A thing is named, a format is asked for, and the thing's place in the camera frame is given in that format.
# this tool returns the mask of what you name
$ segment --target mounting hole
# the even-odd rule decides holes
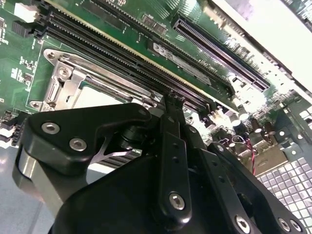
[[[221,183],[225,183],[225,179],[222,176],[219,176],[219,180]]]
[[[48,55],[49,59],[54,59],[55,58],[55,54],[53,52],[50,52]]]
[[[172,160],[175,162],[175,163],[179,163],[179,159],[177,157],[173,157]]]

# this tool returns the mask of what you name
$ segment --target perforated metal panel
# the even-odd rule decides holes
[[[312,170],[302,157],[258,178],[312,234]]]

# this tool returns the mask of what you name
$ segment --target bolt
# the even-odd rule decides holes
[[[291,231],[291,228],[289,227],[288,223],[286,223],[285,220],[283,220],[282,218],[279,218],[278,219],[279,223],[281,224],[282,228],[287,231],[287,232],[290,232]]]
[[[55,54],[53,52],[50,52],[48,55],[49,59],[54,59],[55,58]]]
[[[48,103],[48,105],[51,108],[55,108],[57,104],[55,102],[51,101],[51,102]]]
[[[176,193],[172,193],[169,195],[169,200],[171,205],[176,209],[182,211],[185,207],[185,202],[183,198]]]
[[[31,105],[32,105],[33,107],[35,107],[35,108],[38,108],[38,107],[39,107],[39,104],[36,103],[36,102],[32,102]]]
[[[293,225],[293,227],[298,231],[298,232],[302,232],[301,227],[294,221],[291,219],[291,224]]]
[[[69,146],[75,151],[84,151],[87,148],[87,143],[80,138],[73,138],[69,141]]]
[[[41,129],[45,133],[51,134],[51,135],[58,133],[60,130],[59,126],[56,123],[52,123],[52,122],[44,123],[43,125],[41,125]]]
[[[190,130],[192,133],[196,133],[196,129],[193,126],[190,126]]]
[[[61,78],[67,79],[70,77],[72,74],[71,70],[69,70],[67,67],[60,67],[58,69],[58,74],[60,75]]]
[[[146,112],[144,110],[139,110],[138,112],[144,116],[146,115]]]
[[[218,150],[219,150],[219,151],[221,151],[221,152],[223,152],[223,151],[224,151],[224,149],[222,148],[222,146],[221,146],[221,145],[217,145],[217,148],[218,148]]]
[[[171,123],[174,123],[174,122],[175,122],[175,120],[174,120],[171,116],[168,117],[168,120],[169,120]]]
[[[236,221],[236,224],[238,225],[238,227],[243,231],[243,233],[245,233],[245,234],[250,233],[250,226],[247,223],[247,221],[244,220],[243,217],[236,216],[235,221]]]

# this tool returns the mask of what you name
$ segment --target white label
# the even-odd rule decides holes
[[[170,61],[174,62],[178,67],[182,68],[183,70],[187,71],[189,74],[197,77],[202,82],[211,85],[211,82],[207,76],[205,76],[203,73],[201,73],[196,68],[193,68],[192,66],[188,65],[186,62],[178,58],[177,56],[173,55],[171,52],[166,50],[165,48],[161,47],[160,45],[153,43],[153,49],[162,55],[163,57],[169,59]]]
[[[12,68],[11,71],[11,78],[16,79],[17,75],[18,75],[18,68]]]

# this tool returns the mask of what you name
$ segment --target blue surface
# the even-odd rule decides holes
[[[45,204],[19,190],[12,179],[17,149],[0,148],[0,234],[47,234],[54,218]],[[89,171],[88,183],[103,174]]]

